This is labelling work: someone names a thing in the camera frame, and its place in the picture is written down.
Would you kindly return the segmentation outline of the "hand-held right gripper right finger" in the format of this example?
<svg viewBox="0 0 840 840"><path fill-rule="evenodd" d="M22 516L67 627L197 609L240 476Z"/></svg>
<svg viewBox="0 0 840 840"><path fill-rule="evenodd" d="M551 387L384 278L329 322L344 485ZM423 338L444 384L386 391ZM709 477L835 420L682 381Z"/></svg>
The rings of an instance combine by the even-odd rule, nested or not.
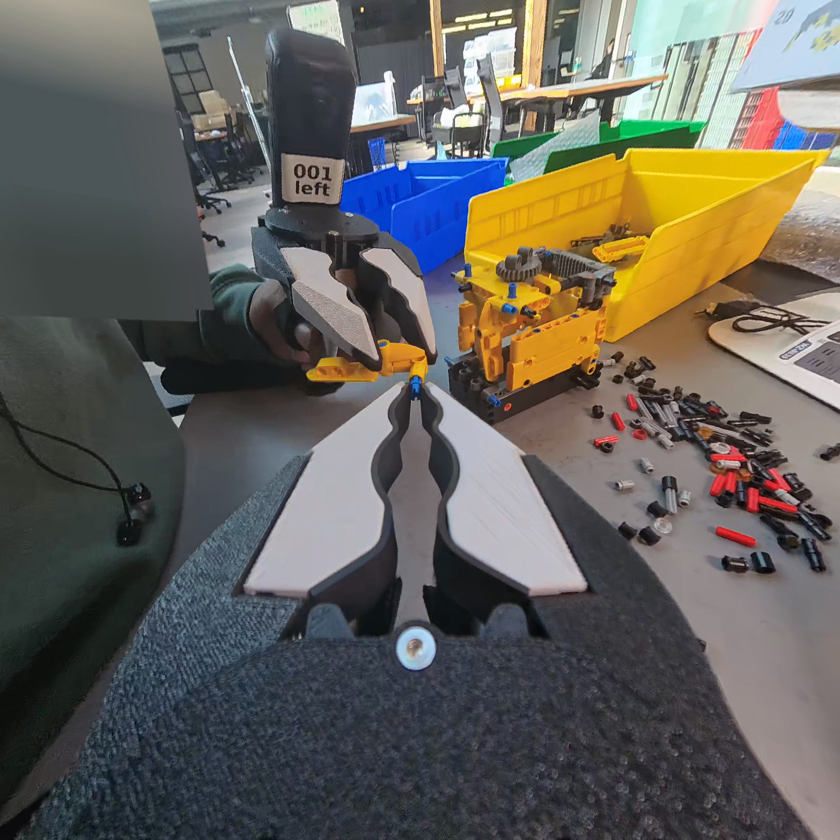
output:
<svg viewBox="0 0 840 840"><path fill-rule="evenodd" d="M451 637L557 637L545 606L587 581L529 470L525 453L436 385L421 414L440 494L434 582L423 588L433 628Z"/></svg>

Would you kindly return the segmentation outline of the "yellow lego connector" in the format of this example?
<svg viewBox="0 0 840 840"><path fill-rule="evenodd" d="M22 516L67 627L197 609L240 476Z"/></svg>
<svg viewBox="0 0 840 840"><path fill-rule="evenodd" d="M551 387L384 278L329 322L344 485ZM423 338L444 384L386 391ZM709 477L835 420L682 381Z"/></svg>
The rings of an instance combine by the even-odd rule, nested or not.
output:
<svg viewBox="0 0 840 840"><path fill-rule="evenodd" d="M380 340L378 346L382 359L381 376L405 373L410 379L425 382L428 360L423 349L405 342L387 340Z"/></svg>

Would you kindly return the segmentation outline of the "yellow lego tooth piece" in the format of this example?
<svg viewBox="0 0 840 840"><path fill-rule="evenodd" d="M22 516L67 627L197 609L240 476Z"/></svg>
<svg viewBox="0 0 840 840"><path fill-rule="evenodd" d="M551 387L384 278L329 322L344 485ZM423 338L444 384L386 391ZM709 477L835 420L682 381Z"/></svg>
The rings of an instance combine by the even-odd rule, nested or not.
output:
<svg viewBox="0 0 840 840"><path fill-rule="evenodd" d="M323 383L368 383L375 382L380 375L380 372L369 369L362 362L340 356L323 358L307 371L307 378L311 382Z"/></svg>

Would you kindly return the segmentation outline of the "yellow lego vehicle model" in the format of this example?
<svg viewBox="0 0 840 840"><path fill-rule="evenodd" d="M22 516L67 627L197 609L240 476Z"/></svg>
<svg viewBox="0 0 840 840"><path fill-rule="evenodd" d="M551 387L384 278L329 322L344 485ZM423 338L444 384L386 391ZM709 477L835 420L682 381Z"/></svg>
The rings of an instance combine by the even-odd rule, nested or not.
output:
<svg viewBox="0 0 840 840"><path fill-rule="evenodd" d="M452 274L458 349L448 389L489 425L575 387L600 383L615 267L568 251L520 247L492 268Z"/></svg>

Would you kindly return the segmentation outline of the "scattered small lego pieces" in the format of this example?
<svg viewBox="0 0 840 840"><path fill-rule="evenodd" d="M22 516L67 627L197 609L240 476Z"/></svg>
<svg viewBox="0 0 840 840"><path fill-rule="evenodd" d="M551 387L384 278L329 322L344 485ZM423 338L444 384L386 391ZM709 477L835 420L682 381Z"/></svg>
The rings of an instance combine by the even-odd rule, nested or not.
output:
<svg viewBox="0 0 840 840"><path fill-rule="evenodd" d="M829 566L826 549L838 548L838 503L792 468L780 443L778 407L738 411L712 395L667 387L645 356L604 358L603 382L613 382L620 406L596 404L594 421L611 433L596 434L594 451L627 455L632 476L608 482L616 497L629 497L631 518L613 528L629 543L654 547L703 513L704 528L721 545L720 567L730 574L776 573L771 550L801 558L812 572Z"/></svg>

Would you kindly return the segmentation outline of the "person's left hand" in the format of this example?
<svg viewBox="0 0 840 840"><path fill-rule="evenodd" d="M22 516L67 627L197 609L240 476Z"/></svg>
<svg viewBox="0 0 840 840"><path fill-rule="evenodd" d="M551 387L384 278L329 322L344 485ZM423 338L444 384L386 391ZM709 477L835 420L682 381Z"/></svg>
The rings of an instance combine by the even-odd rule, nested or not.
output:
<svg viewBox="0 0 840 840"><path fill-rule="evenodd" d="M321 332L291 306L285 287L274 279L263 279L248 305L248 321L271 355L283 362L299 364L304 371L324 357Z"/></svg>

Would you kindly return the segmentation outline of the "white notice board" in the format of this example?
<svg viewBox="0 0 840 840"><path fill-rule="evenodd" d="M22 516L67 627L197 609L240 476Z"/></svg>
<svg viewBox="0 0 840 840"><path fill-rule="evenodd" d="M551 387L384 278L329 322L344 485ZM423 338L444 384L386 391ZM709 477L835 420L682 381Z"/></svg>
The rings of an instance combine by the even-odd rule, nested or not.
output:
<svg viewBox="0 0 840 840"><path fill-rule="evenodd" d="M328 38L346 46L338 1L289 5L289 26L297 32Z"/></svg>

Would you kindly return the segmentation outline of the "blue plastic bin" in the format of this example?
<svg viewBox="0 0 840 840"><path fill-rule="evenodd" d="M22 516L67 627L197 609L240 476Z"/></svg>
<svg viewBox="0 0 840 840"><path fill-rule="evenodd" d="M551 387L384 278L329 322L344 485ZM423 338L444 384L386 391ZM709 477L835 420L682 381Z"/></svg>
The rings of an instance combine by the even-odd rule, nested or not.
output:
<svg viewBox="0 0 840 840"><path fill-rule="evenodd" d="M344 182L340 207L376 223L423 274L463 253L470 200L503 187L508 158L409 161Z"/></svg>

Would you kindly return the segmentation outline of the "long wooden top desk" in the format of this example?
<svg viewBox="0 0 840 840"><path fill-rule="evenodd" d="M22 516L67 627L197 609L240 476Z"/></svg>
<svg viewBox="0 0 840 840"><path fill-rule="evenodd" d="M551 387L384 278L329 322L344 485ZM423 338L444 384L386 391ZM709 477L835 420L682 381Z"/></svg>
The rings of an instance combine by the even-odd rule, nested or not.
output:
<svg viewBox="0 0 840 840"><path fill-rule="evenodd" d="M583 80L565 85L510 89L500 94L501 116L504 118L509 108L519 107L523 116L527 105L590 98L602 100L602 120L610 122L613 119L615 100L630 96L648 86L661 84L667 78L668 74L664 73L647 77Z"/></svg>

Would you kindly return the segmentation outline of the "sticker sheet on board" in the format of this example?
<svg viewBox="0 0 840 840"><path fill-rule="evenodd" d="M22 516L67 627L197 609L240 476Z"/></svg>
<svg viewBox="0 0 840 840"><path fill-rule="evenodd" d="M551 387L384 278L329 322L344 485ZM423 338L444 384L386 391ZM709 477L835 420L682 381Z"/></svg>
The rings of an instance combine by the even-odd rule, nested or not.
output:
<svg viewBox="0 0 840 840"><path fill-rule="evenodd" d="M738 320L740 316L713 323L708 330L709 339L819 403L839 410L839 385L822 393L814 387L800 388L786 381L781 364L776 359L791 344L833 322L839 323L837 290L786 302L779 307L756 308L736 328L734 323Z"/></svg>

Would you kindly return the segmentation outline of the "yellow plastic bin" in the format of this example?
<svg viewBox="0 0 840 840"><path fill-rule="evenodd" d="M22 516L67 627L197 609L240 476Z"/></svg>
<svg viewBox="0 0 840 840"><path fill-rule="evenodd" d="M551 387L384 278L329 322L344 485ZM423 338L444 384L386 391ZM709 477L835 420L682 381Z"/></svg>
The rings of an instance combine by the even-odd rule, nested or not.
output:
<svg viewBox="0 0 840 840"><path fill-rule="evenodd" d="M756 260L828 151L631 149L469 202L465 261L494 269L521 246L568 249L629 224L648 236L616 272L615 343Z"/></svg>

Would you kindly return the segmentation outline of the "red plastic crate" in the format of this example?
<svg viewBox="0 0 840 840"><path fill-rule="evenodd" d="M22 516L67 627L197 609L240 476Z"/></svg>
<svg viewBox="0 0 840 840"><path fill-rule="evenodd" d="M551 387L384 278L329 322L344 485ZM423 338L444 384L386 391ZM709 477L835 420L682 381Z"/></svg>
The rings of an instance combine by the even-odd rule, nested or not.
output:
<svg viewBox="0 0 840 840"><path fill-rule="evenodd" d="M770 87L747 94L730 138L730 150L764 151L774 147L784 124L778 90Z"/></svg>

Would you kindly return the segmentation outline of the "grey bubble wrap sheet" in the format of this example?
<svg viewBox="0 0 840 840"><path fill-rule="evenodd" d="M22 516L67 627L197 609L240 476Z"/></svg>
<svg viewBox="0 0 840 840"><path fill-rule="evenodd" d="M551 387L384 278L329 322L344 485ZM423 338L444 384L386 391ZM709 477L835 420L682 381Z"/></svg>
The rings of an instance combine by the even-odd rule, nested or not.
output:
<svg viewBox="0 0 840 840"><path fill-rule="evenodd" d="M839 168L820 166L760 258L839 283Z"/></svg>

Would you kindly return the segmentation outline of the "blue plastic crate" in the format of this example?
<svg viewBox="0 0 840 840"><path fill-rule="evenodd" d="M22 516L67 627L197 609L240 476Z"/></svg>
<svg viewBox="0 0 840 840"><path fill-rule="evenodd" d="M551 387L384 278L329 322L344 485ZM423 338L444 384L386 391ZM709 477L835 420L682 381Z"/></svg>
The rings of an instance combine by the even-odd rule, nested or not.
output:
<svg viewBox="0 0 840 840"><path fill-rule="evenodd" d="M830 151L837 143L837 134L803 129L784 121L773 142L775 151Z"/></svg>

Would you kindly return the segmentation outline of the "yellow lego frame beam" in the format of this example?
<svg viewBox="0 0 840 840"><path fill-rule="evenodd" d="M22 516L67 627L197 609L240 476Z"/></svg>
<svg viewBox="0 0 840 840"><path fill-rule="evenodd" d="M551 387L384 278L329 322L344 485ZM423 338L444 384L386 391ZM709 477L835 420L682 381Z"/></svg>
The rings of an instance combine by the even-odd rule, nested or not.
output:
<svg viewBox="0 0 840 840"><path fill-rule="evenodd" d="M614 239L594 246L592 257L605 265L616 264L641 256L648 244L649 238L644 235Z"/></svg>

